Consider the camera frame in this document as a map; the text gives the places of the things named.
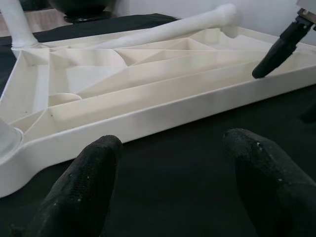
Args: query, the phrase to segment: thin white wall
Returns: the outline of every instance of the thin white wall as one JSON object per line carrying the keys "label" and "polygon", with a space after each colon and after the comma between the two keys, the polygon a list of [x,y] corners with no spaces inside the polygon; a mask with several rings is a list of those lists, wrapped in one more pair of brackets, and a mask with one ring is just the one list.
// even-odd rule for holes
{"label": "thin white wall", "polygon": [[[295,19],[297,0],[117,0],[115,14],[161,13],[185,18],[214,9],[224,3],[233,3],[241,11],[241,26],[279,36]],[[316,32],[311,31],[304,42],[316,45]]]}

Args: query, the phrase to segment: black cloth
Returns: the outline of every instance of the black cloth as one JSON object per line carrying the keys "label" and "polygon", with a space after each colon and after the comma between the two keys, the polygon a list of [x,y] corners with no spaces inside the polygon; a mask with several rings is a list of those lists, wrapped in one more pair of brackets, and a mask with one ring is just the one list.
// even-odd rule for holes
{"label": "black cloth", "polygon": [[[156,18],[146,17],[83,23],[37,37],[40,41],[69,39],[170,20],[161,16],[154,23]],[[8,45],[9,41],[0,48],[2,81],[14,62]],[[109,236],[255,237],[223,156],[223,133],[245,128],[274,140],[315,180],[316,124],[298,119],[315,101],[314,85],[124,144]],[[0,199],[1,237],[8,236],[10,224],[25,226],[31,220],[69,164],[45,169],[21,190]]]}

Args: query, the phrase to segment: white 3d-printed part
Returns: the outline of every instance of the white 3d-printed part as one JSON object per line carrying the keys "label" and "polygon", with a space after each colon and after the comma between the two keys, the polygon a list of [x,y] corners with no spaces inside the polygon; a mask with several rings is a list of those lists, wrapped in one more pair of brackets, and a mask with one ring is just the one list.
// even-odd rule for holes
{"label": "white 3d-printed part", "polygon": [[207,29],[86,49],[140,30],[22,50],[0,100],[1,119],[23,133],[14,152],[0,158],[0,197],[75,158],[100,136],[128,142],[316,83],[315,47],[299,44],[281,67],[255,80],[252,70],[277,38],[238,27],[226,31],[237,37]]}

